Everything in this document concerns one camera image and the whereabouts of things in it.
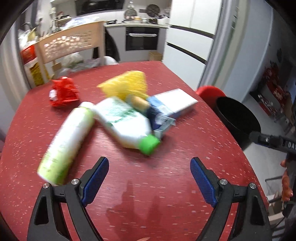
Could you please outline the person right hand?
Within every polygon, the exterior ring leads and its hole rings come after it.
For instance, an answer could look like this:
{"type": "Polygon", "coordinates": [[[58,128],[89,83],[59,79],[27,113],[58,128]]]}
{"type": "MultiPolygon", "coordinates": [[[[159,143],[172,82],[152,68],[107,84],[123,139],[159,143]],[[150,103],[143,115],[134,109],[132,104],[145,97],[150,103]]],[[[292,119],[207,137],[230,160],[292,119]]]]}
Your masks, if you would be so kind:
{"type": "Polygon", "coordinates": [[[293,191],[290,188],[290,179],[287,173],[287,169],[285,170],[282,176],[282,192],[281,192],[281,199],[284,202],[288,202],[291,197],[293,197],[293,191]]]}

